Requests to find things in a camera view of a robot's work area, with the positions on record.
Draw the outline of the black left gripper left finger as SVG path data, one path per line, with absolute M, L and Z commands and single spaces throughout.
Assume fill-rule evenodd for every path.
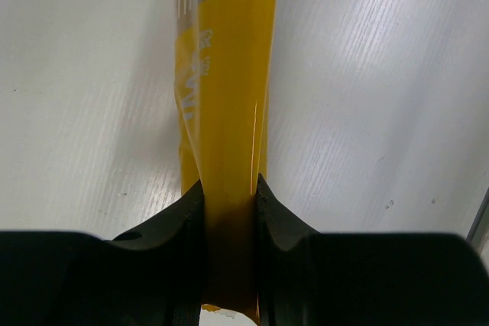
M 205 282 L 204 200 L 178 201 L 112 240 L 1 234 L 3 325 L 196 325 Z

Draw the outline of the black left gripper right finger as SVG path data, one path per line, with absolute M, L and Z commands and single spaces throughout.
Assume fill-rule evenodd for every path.
M 488 274 L 462 237 L 323 234 L 257 181 L 263 325 L 486 325 Z

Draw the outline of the yellow Pastatime spaghetti bag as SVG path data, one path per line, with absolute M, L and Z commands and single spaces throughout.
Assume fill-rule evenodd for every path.
M 180 181 L 204 199 L 202 306 L 258 321 L 255 194 L 267 172 L 276 0 L 176 0 Z

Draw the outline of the aluminium table edge rail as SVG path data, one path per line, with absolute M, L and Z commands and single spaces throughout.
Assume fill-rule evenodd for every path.
M 484 239 L 488 232 L 488 202 L 489 202 L 489 189 L 486 191 L 482 203 L 474 217 L 472 225 L 467 234 L 467 241 L 477 249 L 482 248 L 484 245 Z

